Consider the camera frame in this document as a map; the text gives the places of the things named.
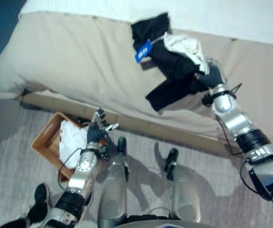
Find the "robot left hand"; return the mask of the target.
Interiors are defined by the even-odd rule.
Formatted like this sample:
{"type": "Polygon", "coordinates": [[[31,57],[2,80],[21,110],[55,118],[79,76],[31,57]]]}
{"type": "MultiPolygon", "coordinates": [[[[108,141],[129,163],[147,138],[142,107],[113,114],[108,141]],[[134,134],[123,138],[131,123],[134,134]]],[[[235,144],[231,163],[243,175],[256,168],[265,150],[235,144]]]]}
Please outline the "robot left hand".
{"type": "Polygon", "coordinates": [[[87,143],[99,143],[110,131],[119,127],[118,123],[108,123],[102,108],[95,111],[88,125],[87,143]]]}

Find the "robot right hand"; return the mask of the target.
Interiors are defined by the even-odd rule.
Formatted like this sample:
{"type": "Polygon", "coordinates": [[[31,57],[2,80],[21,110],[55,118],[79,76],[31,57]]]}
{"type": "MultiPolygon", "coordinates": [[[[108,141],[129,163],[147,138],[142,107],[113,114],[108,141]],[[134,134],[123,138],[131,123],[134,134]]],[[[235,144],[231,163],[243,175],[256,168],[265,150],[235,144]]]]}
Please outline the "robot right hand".
{"type": "Polygon", "coordinates": [[[209,67],[209,73],[207,75],[195,74],[195,78],[204,86],[211,89],[220,84],[224,84],[225,82],[222,77],[222,72],[219,68],[218,62],[213,59],[208,59],[207,64],[209,67]]]}

